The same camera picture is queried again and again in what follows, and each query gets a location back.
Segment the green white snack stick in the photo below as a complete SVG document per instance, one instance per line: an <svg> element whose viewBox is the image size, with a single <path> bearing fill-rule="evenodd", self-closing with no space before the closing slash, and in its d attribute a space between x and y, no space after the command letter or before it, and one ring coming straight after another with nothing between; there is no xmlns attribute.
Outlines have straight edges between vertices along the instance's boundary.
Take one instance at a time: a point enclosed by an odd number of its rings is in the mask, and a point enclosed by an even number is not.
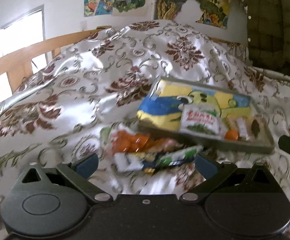
<svg viewBox="0 0 290 240"><path fill-rule="evenodd" d="M196 145L173 153L165 154L157 161L156 167L165 168L191 163L194 161L197 153L200 153L203 149L204 146Z"/></svg>

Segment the white green snack packet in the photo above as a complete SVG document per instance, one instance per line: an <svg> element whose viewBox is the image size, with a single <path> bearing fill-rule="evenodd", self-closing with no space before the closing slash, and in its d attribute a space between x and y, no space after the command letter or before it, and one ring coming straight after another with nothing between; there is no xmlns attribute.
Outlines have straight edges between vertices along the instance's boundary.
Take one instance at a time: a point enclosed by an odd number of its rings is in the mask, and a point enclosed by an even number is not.
<svg viewBox="0 0 290 240"><path fill-rule="evenodd" d="M179 131L203 137L219 137L221 134L219 115L210 106L185 105Z"/></svg>

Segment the orange candy bag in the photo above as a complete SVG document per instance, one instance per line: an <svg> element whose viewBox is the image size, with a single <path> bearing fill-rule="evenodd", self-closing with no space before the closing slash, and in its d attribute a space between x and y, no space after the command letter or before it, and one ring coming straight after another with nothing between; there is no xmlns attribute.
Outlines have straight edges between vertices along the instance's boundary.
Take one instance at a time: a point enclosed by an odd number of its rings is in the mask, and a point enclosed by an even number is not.
<svg viewBox="0 0 290 240"><path fill-rule="evenodd" d="M155 140L146 134L130 132L127 129L111 129L102 143L102 149L109 155L138 153L148 150L154 142Z"/></svg>

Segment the golden brown snack packet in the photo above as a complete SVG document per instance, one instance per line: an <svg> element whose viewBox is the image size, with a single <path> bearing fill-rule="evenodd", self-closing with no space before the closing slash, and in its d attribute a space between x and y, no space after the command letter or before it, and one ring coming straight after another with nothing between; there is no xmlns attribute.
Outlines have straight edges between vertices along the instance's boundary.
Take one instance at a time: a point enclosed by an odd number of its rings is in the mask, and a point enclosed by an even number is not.
<svg viewBox="0 0 290 240"><path fill-rule="evenodd" d="M184 144L172 138L161 138L155 141L149 141L139 151L133 154L140 159L154 161L156 157L167 152L174 152L183 148Z"/></svg>

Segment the small orange round snack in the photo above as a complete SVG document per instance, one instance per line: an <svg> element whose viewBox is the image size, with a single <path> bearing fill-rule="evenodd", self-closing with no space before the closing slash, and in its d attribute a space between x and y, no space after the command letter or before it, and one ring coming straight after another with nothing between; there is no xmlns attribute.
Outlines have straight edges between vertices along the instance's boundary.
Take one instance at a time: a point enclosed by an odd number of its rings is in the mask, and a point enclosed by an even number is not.
<svg viewBox="0 0 290 240"><path fill-rule="evenodd" d="M226 132L224 139L238 141L239 140L239 132L237 130L230 129Z"/></svg>

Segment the grey tray with painted liner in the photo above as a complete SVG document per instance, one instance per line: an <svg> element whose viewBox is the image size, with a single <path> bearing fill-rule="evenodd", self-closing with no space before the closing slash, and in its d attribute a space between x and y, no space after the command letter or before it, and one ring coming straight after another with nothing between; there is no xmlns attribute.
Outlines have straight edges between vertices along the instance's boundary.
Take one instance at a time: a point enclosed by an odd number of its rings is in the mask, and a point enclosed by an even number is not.
<svg viewBox="0 0 290 240"><path fill-rule="evenodd" d="M265 153L275 143L252 97L191 81L158 77L137 110L139 126L222 150Z"/></svg>

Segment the floral white bed cover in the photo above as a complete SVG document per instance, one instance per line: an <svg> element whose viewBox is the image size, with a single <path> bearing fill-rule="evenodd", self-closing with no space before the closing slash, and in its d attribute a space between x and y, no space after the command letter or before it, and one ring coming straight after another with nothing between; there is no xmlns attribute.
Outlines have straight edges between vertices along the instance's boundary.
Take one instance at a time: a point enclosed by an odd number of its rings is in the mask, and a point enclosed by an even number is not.
<svg viewBox="0 0 290 240"><path fill-rule="evenodd" d="M134 128L136 111L158 76L172 76L251 96L272 136L290 137L290 78L250 67L193 27L146 21L108 29L66 49L0 103L0 208L32 163L53 167L90 154L90 181L112 194L181 194L203 182L193 165L116 172L105 154L110 128ZM7 232L0 218L0 239Z"/></svg>

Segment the olive quilted down jacket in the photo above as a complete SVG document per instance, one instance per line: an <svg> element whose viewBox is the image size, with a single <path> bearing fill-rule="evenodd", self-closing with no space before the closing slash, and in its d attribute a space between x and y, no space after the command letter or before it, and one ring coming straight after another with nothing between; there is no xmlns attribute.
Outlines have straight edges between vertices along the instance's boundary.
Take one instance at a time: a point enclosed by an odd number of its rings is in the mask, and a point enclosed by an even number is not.
<svg viewBox="0 0 290 240"><path fill-rule="evenodd" d="M290 75L290 0L247 0L249 59Z"/></svg>

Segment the window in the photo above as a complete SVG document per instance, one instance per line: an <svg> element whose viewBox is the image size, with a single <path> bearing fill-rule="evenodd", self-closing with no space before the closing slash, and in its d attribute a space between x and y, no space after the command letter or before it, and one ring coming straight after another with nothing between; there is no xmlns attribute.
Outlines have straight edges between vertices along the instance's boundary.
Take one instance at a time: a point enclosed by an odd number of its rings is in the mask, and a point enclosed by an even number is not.
<svg viewBox="0 0 290 240"><path fill-rule="evenodd" d="M46 39L44 6L36 7L0 29L0 58Z"/></svg>

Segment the wooden bed frame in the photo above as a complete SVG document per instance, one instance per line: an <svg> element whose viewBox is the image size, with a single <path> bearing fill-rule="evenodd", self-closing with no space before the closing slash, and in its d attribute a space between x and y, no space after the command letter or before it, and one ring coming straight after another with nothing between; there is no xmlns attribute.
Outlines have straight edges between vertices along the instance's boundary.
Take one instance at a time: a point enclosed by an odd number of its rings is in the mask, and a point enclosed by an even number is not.
<svg viewBox="0 0 290 240"><path fill-rule="evenodd" d="M31 66L33 58L49 52L52 53L52 57L56 57L61 53L62 47L75 44L108 28L111 28L111 26L103 25L93 30L62 35L14 51L0 58L0 76L4 73L7 75L11 91L15 92L24 80L33 75Z"/></svg>

